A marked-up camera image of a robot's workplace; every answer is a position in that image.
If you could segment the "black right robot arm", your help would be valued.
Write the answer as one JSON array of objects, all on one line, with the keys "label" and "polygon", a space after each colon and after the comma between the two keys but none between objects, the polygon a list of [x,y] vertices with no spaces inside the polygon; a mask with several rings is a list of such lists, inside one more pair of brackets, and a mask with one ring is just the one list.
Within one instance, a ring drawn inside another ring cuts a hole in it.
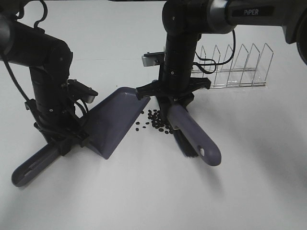
[{"label": "black right robot arm", "polygon": [[165,51],[149,54],[157,60],[158,80],[138,87],[138,99],[156,96],[192,100],[192,92],[209,88],[208,78],[191,76],[197,42],[202,34],[227,34],[237,25],[280,26],[285,41],[296,43],[307,59],[307,3],[304,0],[169,0],[162,10]]}]

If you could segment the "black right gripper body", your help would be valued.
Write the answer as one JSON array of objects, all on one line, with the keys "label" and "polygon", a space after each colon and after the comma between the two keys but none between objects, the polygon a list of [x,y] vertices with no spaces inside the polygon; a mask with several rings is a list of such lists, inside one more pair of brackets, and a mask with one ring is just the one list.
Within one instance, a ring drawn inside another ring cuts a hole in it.
[{"label": "black right gripper body", "polygon": [[136,96],[138,100],[144,97],[158,96],[158,97],[183,97],[200,88],[210,89],[211,81],[208,78],[189,78],[187,84],[175,84],[174,87],[167,86],[161,80],[154,80],[153,82],[136,88]]}]

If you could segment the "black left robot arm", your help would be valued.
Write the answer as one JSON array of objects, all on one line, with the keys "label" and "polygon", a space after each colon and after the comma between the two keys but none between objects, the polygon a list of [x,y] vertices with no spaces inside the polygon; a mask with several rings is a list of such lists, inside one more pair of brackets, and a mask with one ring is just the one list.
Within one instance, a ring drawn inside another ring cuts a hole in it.
[{"label": "black left robot arm", "polygon": [[70,150],[73,142],[84,146],[89,135],[87,103],[97,92],[76,80],[70,80],[73,53],[68,45],[4,14],[0,16],[0,58],[13,82],[16,78],[10,64],[29,68],[34,99],[23,91],[25,106],[47,143],[59,146],[61,154]]}]

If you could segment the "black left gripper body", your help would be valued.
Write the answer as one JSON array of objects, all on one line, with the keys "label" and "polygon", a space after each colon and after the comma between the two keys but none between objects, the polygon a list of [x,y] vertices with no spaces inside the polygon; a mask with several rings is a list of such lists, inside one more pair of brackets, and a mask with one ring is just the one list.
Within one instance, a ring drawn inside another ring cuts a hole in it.
[{"label": "black left gripper body", "polygon": [[89,134],[85,131],[88,123],[88,109],[84,108],[83,117],[78,118],[72,110],[66,109],[60,113],[60,120],[53,122],[44,116],[36,106],[35,100],[25,102],[26,110],[31,111],[35,123],[34,127],[44,136],[47,143],[57,143],[66,138],[72,139],[72,145],[84,147],[89,143]]}]

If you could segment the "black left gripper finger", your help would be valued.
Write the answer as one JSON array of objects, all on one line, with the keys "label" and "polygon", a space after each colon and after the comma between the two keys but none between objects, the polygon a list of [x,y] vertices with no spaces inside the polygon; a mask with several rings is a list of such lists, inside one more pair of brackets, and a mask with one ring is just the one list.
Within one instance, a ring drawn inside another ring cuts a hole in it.
[{"label": "black left gripper finger", "polygon": [[60,156],[65,156],[72,148],[72,139],[66,138],[56,143],[57,151]]}]

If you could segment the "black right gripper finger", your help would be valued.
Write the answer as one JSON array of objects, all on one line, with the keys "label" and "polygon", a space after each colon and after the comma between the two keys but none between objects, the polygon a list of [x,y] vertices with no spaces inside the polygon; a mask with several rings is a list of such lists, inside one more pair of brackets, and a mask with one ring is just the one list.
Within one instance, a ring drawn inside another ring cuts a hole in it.
[{"label": "black right gripper finger", "polygon": [[194,94],[192,92],[179,96],[176,104],[182,106],[187,111],[187,106],[194,100]]},{"label": "black right gripper finger", "polygon": [[175,98],[173,96],[157,96],[157,101],[160,108],[160,116],[162,120],[171,120],[175,116]]}]

